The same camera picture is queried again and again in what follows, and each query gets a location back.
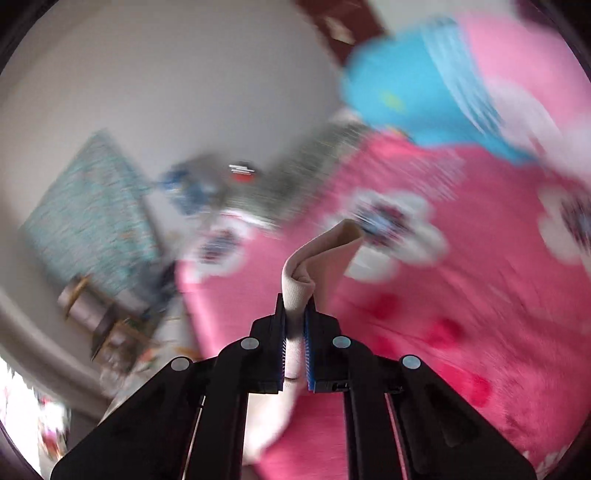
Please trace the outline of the beige zip-up jacket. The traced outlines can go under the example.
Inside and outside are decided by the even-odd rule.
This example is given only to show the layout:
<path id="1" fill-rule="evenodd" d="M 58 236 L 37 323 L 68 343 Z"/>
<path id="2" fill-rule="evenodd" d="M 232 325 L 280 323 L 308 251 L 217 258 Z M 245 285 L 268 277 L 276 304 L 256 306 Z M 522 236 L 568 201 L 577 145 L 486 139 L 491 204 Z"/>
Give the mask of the beige zip-up jacket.
<path id="1" fill-rule="evenodd" d="M 249 396 L 242 463 L 256 463 L 290 423 L 297 397 L 304 390 L 304 309 L 309 300 L 324 312 L 363 243 L 363 232 L 342 220 L 294 252 L 283 265 L 281 293 L 287 313 L 287 347 L 283 390 L 276 395 Z"/>

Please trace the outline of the grey lace cloth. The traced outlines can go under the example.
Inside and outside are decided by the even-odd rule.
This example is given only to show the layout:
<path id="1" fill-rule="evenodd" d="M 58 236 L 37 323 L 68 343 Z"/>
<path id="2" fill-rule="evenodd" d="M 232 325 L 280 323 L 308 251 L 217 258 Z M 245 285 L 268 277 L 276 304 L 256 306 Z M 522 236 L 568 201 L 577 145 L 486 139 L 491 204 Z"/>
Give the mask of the grey lace cloth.
<path id="1" fill-rule="evenodd" d="M 260 228 L 280 228 L 318 197 L 325 181 L 369 133 L 369 127 L 356 121 L 329 122 L 312 130 L 277 157 L 262 177 L 235 188 L 226 210 Z"/>

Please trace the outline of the wooden chair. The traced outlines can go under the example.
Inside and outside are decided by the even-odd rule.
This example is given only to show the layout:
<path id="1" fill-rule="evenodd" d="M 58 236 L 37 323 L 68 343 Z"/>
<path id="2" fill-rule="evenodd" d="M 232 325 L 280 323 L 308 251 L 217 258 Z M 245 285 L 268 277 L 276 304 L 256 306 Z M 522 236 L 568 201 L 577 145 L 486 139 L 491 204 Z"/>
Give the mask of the wooden chair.
<path id="1" fill-rule="evenodd" d="M 90 360 L 101 367 L 127 373 L 151 343 L 144 319 L 97 289 L 89 276 L 74 276 L 57 303 L 65 321 L 89 335 Z"/>

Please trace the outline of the pink floral fleece blanket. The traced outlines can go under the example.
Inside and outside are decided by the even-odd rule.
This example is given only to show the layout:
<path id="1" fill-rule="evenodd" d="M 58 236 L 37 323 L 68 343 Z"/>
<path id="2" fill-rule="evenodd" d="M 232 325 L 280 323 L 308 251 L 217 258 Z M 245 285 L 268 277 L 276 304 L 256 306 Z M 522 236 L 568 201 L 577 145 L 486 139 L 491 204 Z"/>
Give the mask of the pink floral fleece blanket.
<path id="1" fill-rule="evenodd" d="M 380 356 L 422 358 L 548 479 L 590 415 L 590 81 L 554 29 L 454 18 L 532 162 L 424 148 L 349 110 L 370 133 L 318 197 L 274 230 L 222 214 L 177 285 L 214 356 L 273 311 L 295 251 L 352 220 L 363 243 L 322 313 Z"/>

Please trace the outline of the blue pillow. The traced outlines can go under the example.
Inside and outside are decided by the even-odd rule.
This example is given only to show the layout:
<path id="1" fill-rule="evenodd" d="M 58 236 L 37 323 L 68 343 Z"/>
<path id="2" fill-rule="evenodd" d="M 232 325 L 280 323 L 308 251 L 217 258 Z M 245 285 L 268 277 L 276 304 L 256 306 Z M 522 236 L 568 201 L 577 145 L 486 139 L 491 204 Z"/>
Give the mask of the blue pillow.
<path id="1" fill-rule="evenodd" d="M 454 17 L 356 47 L 342 73 L 342 101 L 373 129 L 396 130 L 424 148 L 477 145 L 515 165 L 534 160 L 503 138 L 501 115 Z"/>

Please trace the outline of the dark red wooden door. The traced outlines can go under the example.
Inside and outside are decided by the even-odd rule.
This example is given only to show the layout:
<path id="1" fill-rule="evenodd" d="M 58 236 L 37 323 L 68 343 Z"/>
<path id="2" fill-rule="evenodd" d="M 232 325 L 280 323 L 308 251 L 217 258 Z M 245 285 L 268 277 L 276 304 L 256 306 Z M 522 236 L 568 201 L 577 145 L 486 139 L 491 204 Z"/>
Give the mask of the dark red wooden door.
<path id="1" fill-rule="evenodd" d="M 386 33 L 366 0 L 295 0 L 294 4 L 315 27 L 339 67 L 346 64 L 356 46 Z"/>

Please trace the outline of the teal floral wall cloth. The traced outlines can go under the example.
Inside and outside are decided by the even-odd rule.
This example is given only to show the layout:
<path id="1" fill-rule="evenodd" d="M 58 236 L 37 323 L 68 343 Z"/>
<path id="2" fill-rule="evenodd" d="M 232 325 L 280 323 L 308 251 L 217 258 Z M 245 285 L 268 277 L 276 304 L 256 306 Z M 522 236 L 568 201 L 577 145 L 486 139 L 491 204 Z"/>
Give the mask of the teal floral wall cloth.
<path id="1" fill-rule="evenodd" d="M 91 136 L 21 227 L 47 274 L 88 275 L 108 295 L 137 285 L 161 257 L 145 197 L 151 187 L 105 133 Z"/>

